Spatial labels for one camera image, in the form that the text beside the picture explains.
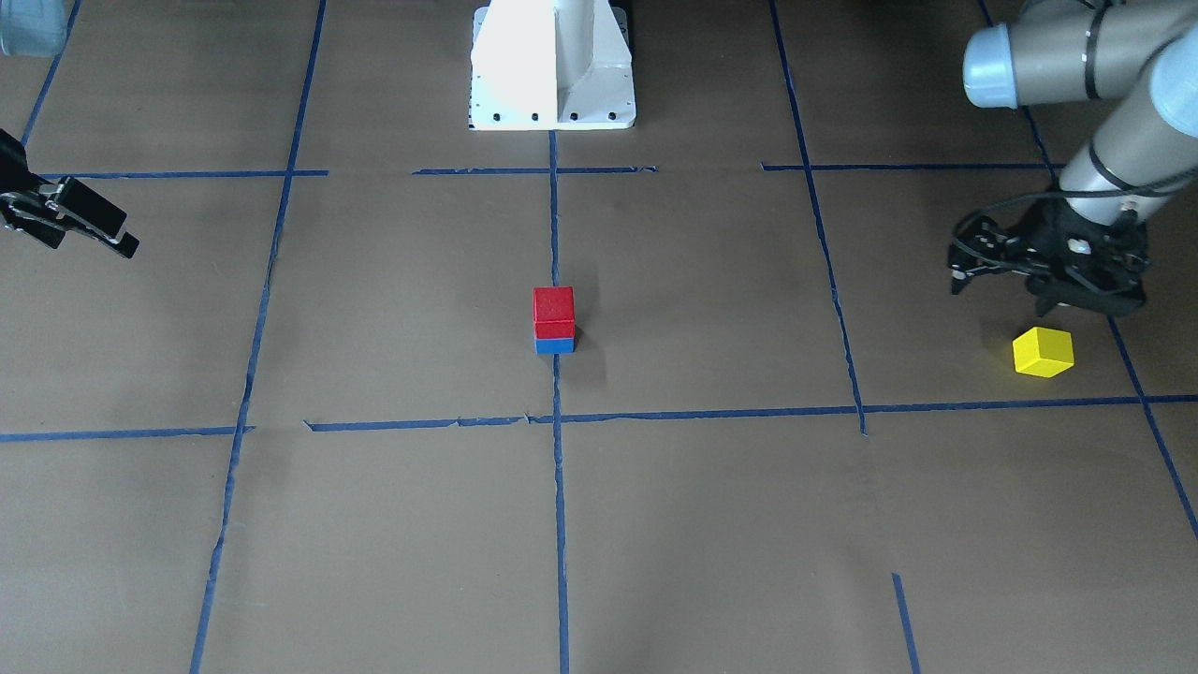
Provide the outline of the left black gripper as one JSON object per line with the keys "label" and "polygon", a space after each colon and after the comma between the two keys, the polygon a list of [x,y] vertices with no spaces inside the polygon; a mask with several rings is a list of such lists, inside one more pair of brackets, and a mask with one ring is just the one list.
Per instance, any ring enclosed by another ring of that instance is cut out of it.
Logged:
{"label": "left black gripper", "polygon": [[1060,304],[1112,318],[1146,304],[1142,277],[1150,257],[1137,210],[1120,210],[1112,225],[1097,225],[1069,204],[1035,204],[1025,223],[1027,243],[1045,265],[1025,281],[1040,318]]}

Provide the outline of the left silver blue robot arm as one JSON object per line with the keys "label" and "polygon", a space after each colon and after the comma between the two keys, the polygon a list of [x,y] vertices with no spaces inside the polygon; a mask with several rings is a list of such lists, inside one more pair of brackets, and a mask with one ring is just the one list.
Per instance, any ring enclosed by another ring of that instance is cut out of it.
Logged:
{"label": "left silver blue robot arm", "polygon": [[1028,1],[972,36],[962,81],[974,107],[1077,101],[1117,107],[1012,227],[992,206],[952,229],[952,295],[1021,274],[1037,315],[1066,304],[1121,318],[1146,303],[1146,221],[1194,181],[1193,1]]}

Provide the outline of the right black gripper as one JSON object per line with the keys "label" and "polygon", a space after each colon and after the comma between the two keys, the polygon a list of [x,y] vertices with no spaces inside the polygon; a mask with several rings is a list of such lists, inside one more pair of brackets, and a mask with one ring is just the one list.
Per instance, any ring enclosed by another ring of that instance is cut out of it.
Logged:
{"label": "right black gripper", "polygon": [[[29,171],[24,145],[5,129],[1,129],[1,192],[34,192],[40,180]],[[41,196],[48,210],[56,213],[58,221],[86,233],[107,245],[119,256],[131,259],[137,254],[139,239],[125,230],[127,213],[116,204],[99,195],[93,187],[77,178],[59,180],[56,184],[41,187]],[[30,219],[20,218],[8,201],[4,201],[5,227],[22,231],[44,243],[42,226]]]}

